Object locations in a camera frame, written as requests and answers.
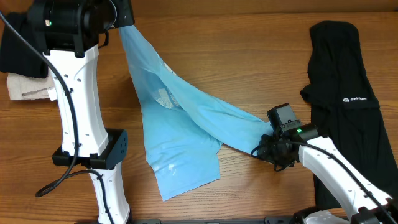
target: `cable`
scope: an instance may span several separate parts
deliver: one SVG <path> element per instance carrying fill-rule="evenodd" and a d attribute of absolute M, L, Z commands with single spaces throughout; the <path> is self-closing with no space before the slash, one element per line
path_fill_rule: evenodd
<path fill-rule="evenodd" d="M 341 168 L 343 168 L 347 174 L 356 182 L 356 184 L 365 192 L 365 194 L 380 208 L 380 210 L 385 214 L 385 216 L 391 221 L 391 223 L 393 224 L 397 224 L 397 222 L 394 220 L 394 218 L 390 215 L 390 213 L 388 213 L 388 211 L 380 204 L 380 202 L 373 196 L 372 192 L 368 191 L 366 189 L 366 187 L 361 183 L 361 181 L 358 180 L 358 178 L 356 178 L 356 176 L 350 171 L 350 169 L 348 167 L 345 166 L 345 164 L 343 164 L 343 162 L 341 162 L 339 159 L 336 158 L 335 155 L 333 155 L 332 153 L 327 152 L 324 149 L 321 149 L 319 147 L 316 147 L 314 145 L 311 144 L 307 144 L 307 143 L 302 143 L 302 142 L 294 142 L 294 141 L 278 141 L 275 142 L 274 145 L 277 144 L 295 144 L 295 145 L 299 145 L 299 146 L 307 146 L 310 147 L 314 150 L 317 150 L 319 152 L 324 153 L 325 155 L 329 156 L 330 158 L 332 158 L 334 161 L 336 161 Z M 258 147 L 256 147 L 257 149 L 259 149 L 260 147 L 264 147 L 267 146 L 267 144 L 262 144 Z"/>
<path fill-rule="evenodd" d="M 58 81 L 60 82 L 62 89 L 65 93 L 65 96 L 67 97 L 67 101 L 69 104 L 69 108 L 70 108 L 70 114 L 72 117 L 72 125 L 73 125 L 73 135 L 75 138 L 75 153 L 73 155 L 73 159 L 72 159 L 72 163 L 70 164 L 70 166 L 68 167 L 67 171 L 65 171 L 65 173 L 61 176 L 61 178 L 59 178 L 58 180 L 53 181 L 50 184 L 47 184 L 45 187 L 41 188 L 39 191 L 36 192 L 35 196 L 36 197 L 42 197 L 48 193 L 50 193 L 52 190 L 54 190 L 56 187 L 58 187 L 62 181 L 64 181 L 65 179 L 69 178 L 69 177 L 73 177 L 75 175 L 78 174 L 85 174 L 85 173 L 92 173 L 97 175 L 99 181 L 101 182 L 101 188 L 102 188 L 102 193 L 103 193 L 103 200 L 104 200 L 104 206 L 105 206 L 105 211 L 108 214 L 109 220 L 111 221 L 111 223 L 113 224 L 113 219 L 111 214 L 109 213 L 109 208 L 108 208 L 108 204 L 106 203 L 106 192 L 105 192 L 105 185 L 104 185 L 104 181 L 102 179 L 102 176 L 95 170 L 84 170 L 84 171 L 79 171 L 79 172 L 75 172 L 70 174 L 70 171 L 73 169 L 73 166 L 76 165 L 77 162 L 77 158 L 78 158 L 78 154 L 79 154 L 79 147 L 80 147 L 80 143 L 79 143 L 79 137 L 78 137 L 78 129 L 77 129 L 77 119 L 76 119 L 76 111 L 75 111 L 75 107 L 73 105 L 72 102 L 72 98 L 70 96 L 70 91 L 67 87 L 67 84 L 63 81 L 61 74 L 58 72 L 58 70 L 54 67 L 54 65 L 47 59 L 45 58 L 39 51 L 37 51 L 33 46 L 30 45 L 30 43 L 28 43 L 25 38 L 23 38 L 23 36 L 21 36 L 11 25 L 10 23 L 7 21 L 7 19 L 4 17 L 4 14 L 2 13 L 2 11 L 0 11 L 0 18 L 1 20 L 4 22 L 4 24 L 6 25 L 6 27 L 8 29 L 11 30 L 12 33 L 14 33 L 18 39 L 20 39 L 22 41 L 22 43 L 28 47 L 29 49 L 31 49 L 31 51 L 33 51 L 33 53 L 36 54 L 36 56 L 38 56 L 40 59 L 42 59 L 46 65 L 51 69 L 51 71 L 54 73 L 55 77 L 58 79 Z"/>

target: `beige cloth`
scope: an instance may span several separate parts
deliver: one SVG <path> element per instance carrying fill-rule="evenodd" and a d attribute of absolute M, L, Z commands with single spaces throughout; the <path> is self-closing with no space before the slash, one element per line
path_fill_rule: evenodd
<path fill-rule="evenodd" d="M 51 75 L 47 78 L 30 78 L 9 73 L 7 87 L 11 100 L 36 100 L 49 98 L 47 91 L 54 88 L 54 82 Z"/>

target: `black cable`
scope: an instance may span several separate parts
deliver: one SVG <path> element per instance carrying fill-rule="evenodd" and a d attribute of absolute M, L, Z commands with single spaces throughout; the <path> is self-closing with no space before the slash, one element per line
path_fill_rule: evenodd
<path fill-rule="evenodd" d="M 47 60 L 47 58 L 45 58 L 39 51 L 37 51 L 33 46 L 30 45 L 30 43 L 28 43 L 25 38 L 23 38 L 23 36 L 21 36 L 11 25 L 10 23 L 7 21 L 7 19 L 4 17 L 4 14 L 2 13 L 2 11 L 0 11 L 0 18 L 1 20 L 4 22 L 4 24 L 6 25 L 6 27 L 8 29 L 11 30 L 12 33 L 14 33 L 18 39 L 20 39 L 22 41 L 22 43 L 28 47 L 29 49 L 31 49 L 31 51 L 33 51 L 33 53 L 36 54 L 36 56 L 38 56 L 40 59 L 42 59 L 46 65 L 51 69 L 51 71 L 54 73 L 55 77 L 58 79 L 58 81 L 60 82 L 62 89 L 64 91 L 65 96 L 67 97 L 68 100 L 68 104 L 69 104 L 69 108 L 70 108 L 70 114 L 72 117 L 72 125 L 73 125 L 73 135 L 75 138 L 75 153 L 73 155 L 73 159 L 72 159 L 72 163 L 70 164 L 70 166 L 68 167 L 67 171 L 65 171 L 65 173 L 61 176 L 61 178 L 59 178 L 58 180 L 53 181 L 50 184 L 47 184 L 45 187 L 41 188 L 39 191 L 36 192 L 35 196 L 36 197 L 42 197 L 48 193 L 50 193 L 52 190 L 54 190 L 56 187 L 58 187 L 62 181 L 64 181 L 65 179 L 69 178 L 69 177 L 73 177 L 75 175 L 78 174 L 85 174 L 85 173 L 92 173 L 97 175 L 97 177 L 99 178 L 99 181 L 101 182 L 101 188 L 102 188 L 102 193 L 103 193 L 103 200 L 104 200 L 104 206 L 105 206 L 105 211 L 108 214 L 109 220 L 111 221 L 111 223 L 113 224 L 113 219 L 111 214 L 109 213 L 109 208 L 108 208 L 108 204 L 106 203 L 106 192 L 105 192 L 105 185 L 102 179 L 102 176 L 95 170 L 84 170 L 84 171 L 79 171 L 79 172 L 75 172 L 70 174 L 70 171 L 73 169 L 73 166 L 76 165 L 76 161 L 78 158 L 78 154 L 79 154 L 79 147 L 80 147 L 80 143 L 79 143 L 79 137 L 78 137 L 78 129 L 77 129 L 77 119 L 76 119 L 76 111 L 75 111 L 75 107 L 73 105 L 72 102 L 72 98 L 70 96 L 70 91 L 67 87 L 67 84 L 63 81 L 61 74 L 58 72 L 58 70 L 53 66 L 53 64 Z"/>
<path fill-rule="evenodd" d="M 350 169 L 348 167 L 345 166 L 345 164 L 343 164 L 343 162 L 341 162 L 338 158 L 336 158 L 335 155 L 333 155 L 332 153 L 327 152 L 324 149 L 321 149 L 319 147 L 316 147 L 314 145 L 311 144 L 307 144 L 307 143 L 302 143 L 302 142 L 294 142 L 294 141 L 278 141 L 275 142 L 274 145 L 276 144 L 295 144 L 295 145 L 299 145 L 299 146 L 307 146 L 310 147 L 314 150 L 317 150 L 319 152 L 324 153 L 325 155 L 329 156 L 330 158 L 332 158 L 334 161 L 336 161 L 341 168 L 343 168 L 347 174 L 356 182 L 356 184 L 365 192 L 365 194 L 380 208 L 380 210 L 385 214 L 385 216 L 391 221 L 391 223 L 393 224 L 397 224 L 397 222 L 394 220 L 394 218 L 390 215 L 390 213 L 388 213 L 388 211 L 380 204 L 380 202 L 373 196 L 372 192 L 368 191 L 366 189 L 366 187 L 361 183 L 361 181 L 358 180 L 358 178 L 356 178 L 356 176 L 350 171 Z M 267 144 L 262 144 L 258 147 L 256 147 L 257 149 L 259 149 L 260 147 L 265 147 L 267 146 Z"/>

